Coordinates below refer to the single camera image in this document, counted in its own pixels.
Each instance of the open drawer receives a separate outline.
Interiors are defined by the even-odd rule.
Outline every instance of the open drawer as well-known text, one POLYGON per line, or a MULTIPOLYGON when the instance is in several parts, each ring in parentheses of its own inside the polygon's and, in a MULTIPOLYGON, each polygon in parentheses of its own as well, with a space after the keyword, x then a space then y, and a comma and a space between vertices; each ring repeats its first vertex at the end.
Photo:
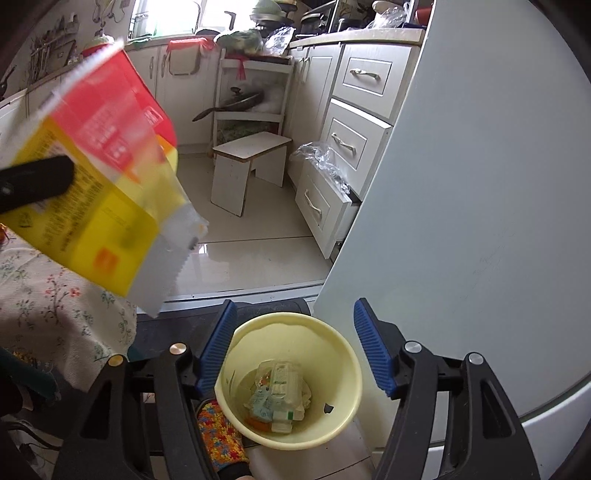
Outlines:
POLYGON ((335 161, 361 200, 369 189, 392 126, 336 99, 330 101, 320 139, 335 151, 335 161))
POLYGON ((349 233, 359 201, 340 192, 309 162, 304 163, 295 199, 322 254, 330 257, 336 242, 349 233))

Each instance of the cabinet door handle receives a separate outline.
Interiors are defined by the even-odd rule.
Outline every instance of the cabinet door handle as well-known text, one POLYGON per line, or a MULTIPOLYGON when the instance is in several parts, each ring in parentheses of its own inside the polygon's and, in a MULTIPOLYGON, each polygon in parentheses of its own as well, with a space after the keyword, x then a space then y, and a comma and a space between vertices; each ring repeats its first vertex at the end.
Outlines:
POLYGON ((336 133, 332 132, 330 134, 330 136, 332 137, 332 139, 336 142, 337 145, 340 145, 343 148, 348 148, 349 150, 351 150, 351 152, 353 153, 353 155, 355 155, 357 153, 357 149, 353 146, 353 145, 349 145, 346 144, 345 142, 343 142, 336 133))
POLYGON ((308 194, 310 193, 310 191, 308 189, 306 189, 306 191, 304 192, 304 198, 306 199, 306 202, 308 204, 308 206, 314 210, 315 213, 318 214, 318 221, 321 222, 322 221, 322 210, 320 210, 317 206, 315 206, 312 203, 312 200, 310 200, 310 197, 308 197, 308 194))
POLYGON ((367 75, 368 77, 371 77, 375 80, 379 80, 379 75, 377 73, 372 73, 372 72, 366 72, 365 70, 361 70, 361 69, 352 69, 349 70, 353 75, 367 75))
POLYGON ((312 61, 311 58, 307 58, 304 60, 304 65, 301 68, 302 76, 303 76, 302 83, 305 83, 308 80, 308 72, 310 71, 310 62, 311 61, 312 61))

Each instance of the frying pan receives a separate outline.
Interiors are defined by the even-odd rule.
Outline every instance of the frying pan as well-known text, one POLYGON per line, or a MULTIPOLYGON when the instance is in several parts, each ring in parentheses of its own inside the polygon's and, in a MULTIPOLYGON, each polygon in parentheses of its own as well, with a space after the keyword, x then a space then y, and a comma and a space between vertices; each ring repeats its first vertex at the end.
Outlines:
POLYGON ((255 90, 250 93, 242 93, 238 87, 232 87, 230 90, 234 92, 234 97, 226 105, 204 110, 193 118, 193 122, 207 117, 212 112, 245 112, 261 103, 265 98, 265 93, 262 90, 255 90))

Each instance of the tiled floor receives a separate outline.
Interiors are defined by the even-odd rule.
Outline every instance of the tiled floor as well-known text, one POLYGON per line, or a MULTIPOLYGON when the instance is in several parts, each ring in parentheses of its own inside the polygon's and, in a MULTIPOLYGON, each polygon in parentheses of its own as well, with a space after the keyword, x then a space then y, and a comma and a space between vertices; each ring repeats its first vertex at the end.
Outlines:
MULTIPOLYGON (((374 465, 355 423, 337 438, 309 450, 246 449, 256 480, 370 480, 374 465)), ((163 459, 152 458, 157 480, 167 480, 163 459)))
POLYGON ((213 161, 187 156, 178 179, 209 233, 192 253, 171 295, 271 287, 324 280, 331 263, 320 253, 288 182, 283 188, 249 179, 244 214, 237 217, 210 201, 213 161))

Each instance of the cabinet drawer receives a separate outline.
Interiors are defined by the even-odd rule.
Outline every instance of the cabinet drawer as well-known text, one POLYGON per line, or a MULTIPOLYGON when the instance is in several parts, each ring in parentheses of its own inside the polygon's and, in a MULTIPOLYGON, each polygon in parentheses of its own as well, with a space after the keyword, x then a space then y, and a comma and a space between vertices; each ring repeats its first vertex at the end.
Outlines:
POLYGON ((321 139, 335 151, 335 160, 361 200, 392 131, 392 126, 339 100, 330 101, 321 139))
POLYGON ((343 240, 350 228, 354 218, 350 215, 351 209, 357 209, 358 205, 309 162, 304 163, 295 199, 322 254, 330 257, 335 243, 343 240))
POLYGON ((334 96, 394 121, 420 47, 352 44, 345 47, 334 96))

